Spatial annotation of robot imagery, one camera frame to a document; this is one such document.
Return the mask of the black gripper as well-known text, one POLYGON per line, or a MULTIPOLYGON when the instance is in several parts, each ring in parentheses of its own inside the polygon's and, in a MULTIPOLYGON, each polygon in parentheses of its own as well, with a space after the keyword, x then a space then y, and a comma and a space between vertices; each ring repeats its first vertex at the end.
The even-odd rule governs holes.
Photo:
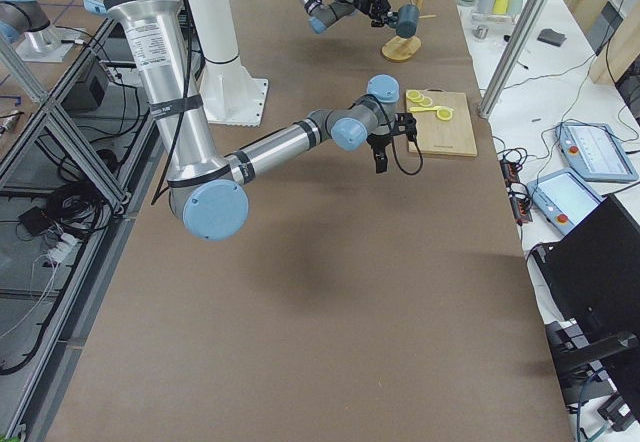
POLYGON ((391 134, 370 134, 366 142, 373 151, 376 172, 386 172, 388 170, 388 157, 386 147, 393 141, 391 134))
POLYGON ((397 12, 389 0, 354 0, 354 6, 371 19, 370 25, 375 28, 397 27, 397 12))

